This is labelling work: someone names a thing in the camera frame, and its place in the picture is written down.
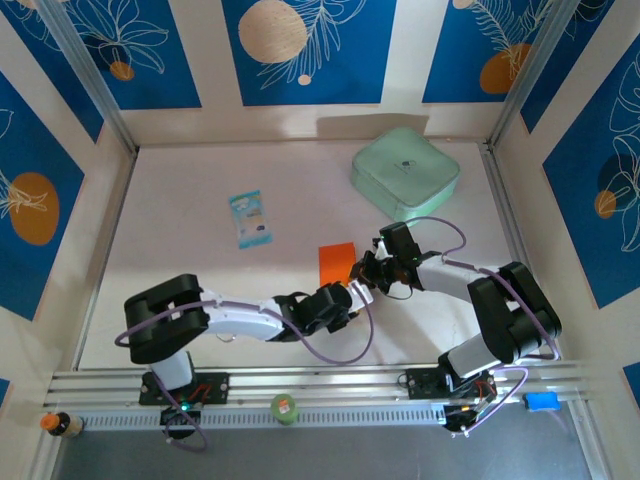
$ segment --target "mint green box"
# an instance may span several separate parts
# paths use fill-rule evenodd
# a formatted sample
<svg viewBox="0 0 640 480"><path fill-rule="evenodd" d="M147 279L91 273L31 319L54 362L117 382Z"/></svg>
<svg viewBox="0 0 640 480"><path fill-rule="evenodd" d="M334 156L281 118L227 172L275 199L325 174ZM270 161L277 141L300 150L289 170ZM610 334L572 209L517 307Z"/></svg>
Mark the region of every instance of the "mint green box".
<svg viewBox="0 0 640 480"><path fill-rule="evenodd" d="M460 165L410 128L396 128L353 158L351 183L397 222L429 215L458 183Z"/></svg>

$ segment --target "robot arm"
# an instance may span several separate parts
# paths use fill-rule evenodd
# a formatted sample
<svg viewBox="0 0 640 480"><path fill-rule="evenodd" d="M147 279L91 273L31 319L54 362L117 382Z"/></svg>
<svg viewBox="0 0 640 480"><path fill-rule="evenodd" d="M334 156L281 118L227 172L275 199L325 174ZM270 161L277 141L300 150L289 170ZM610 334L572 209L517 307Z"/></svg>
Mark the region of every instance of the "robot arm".
<svg viewBox="0 0 640 480"><path fill-rule="evenodd" d="M439 252L422 253L405 223L380 230L374 248L375 252L366 252L354 265L352 278L385 294L398 281L416 290L452 295L473 305L481 333L438 359L450 389L455 390L499 363L511 364L544 343L531 318L501 282L471 265L446 261ZM526 266L512 262L483 271L494 272L506 280L550 338L561 333L558 316Z"/></svg>
<svg viewBox="0 0 640 480"><path fill-rule="evenodd" d="M405 223L380 230L374 249L354 265L351 278L355 281L350 285L325 285L312 295L296 292L250 302L203 291L194 275L181 275L153 287L125 303L129 330L154 316L168 315L172 308L183 307L184 311L132 333L131 360L151 365L168 390L187 388L194 382L194 371L183 348L202 333L244 334L272 342L298 340L298 334L267 314L268 310L284 317L303 336L322 328L333 333L364 306L358 292L371 303L366 287L386 294L395 282L442 292L473 305L481 333L438 359L439 381L450 392L486 369L513 363L543 344L541 333L500 282L474 267L445 261L438 252L422 253ZM513 262L489 270L510 284L551 338L560 334L557 315L524 265Z"/></svg>
<svg viewBox="0 0 640 480"><path fill-rule="evenodd" d="M131 361L150 365L168 390L188 387L194 371L184 347L203 333L247 335L270 342L298 340L297 334L274 312L293 324L304 336L327 328L344 328L373 297L354 281L342 286L325 285L314 294L295 292L264 301L223 296L202 290L195 275L180 275L131 297L125 302L128 329L168 310L184 309L130 335Z"/></svg>

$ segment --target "green cap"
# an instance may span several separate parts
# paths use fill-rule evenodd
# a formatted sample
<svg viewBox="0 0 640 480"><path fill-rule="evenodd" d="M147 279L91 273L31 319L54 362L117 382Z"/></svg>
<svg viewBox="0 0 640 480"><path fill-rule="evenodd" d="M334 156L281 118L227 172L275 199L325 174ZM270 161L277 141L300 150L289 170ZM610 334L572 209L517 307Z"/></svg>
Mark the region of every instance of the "green cap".
<svg viewBox="0 0 640 480"><path fill-rule="evenodd" d="M298 419L298 407L291 395L276 395L271 401L271 413L282 425L291 425Z"/></svg>

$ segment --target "blue packet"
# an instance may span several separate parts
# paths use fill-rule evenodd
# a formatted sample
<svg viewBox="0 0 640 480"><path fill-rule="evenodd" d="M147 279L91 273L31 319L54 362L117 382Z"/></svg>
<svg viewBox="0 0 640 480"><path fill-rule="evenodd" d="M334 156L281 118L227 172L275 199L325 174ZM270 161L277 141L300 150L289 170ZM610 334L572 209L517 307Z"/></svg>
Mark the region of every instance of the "blue packet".
<svg viewBox="0 0 640 480"><path fill-rule="evenodd" d="M273 241L260 198L260 190L229 198L233 221L241 249L264 245Z"/></svg>

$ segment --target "orange square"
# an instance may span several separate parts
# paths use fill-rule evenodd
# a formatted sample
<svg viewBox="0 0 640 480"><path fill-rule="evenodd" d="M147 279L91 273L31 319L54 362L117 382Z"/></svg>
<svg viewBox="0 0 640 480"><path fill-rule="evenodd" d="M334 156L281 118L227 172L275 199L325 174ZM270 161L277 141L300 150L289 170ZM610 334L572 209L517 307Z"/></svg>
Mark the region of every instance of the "orange square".
<svg viewBox="0 0 640 480"><path fill-rule="evenodd" d="M327 245L318 248L320 286L327 283L349 283L351 268L356 263L356 247L353 242Z"/></svg>

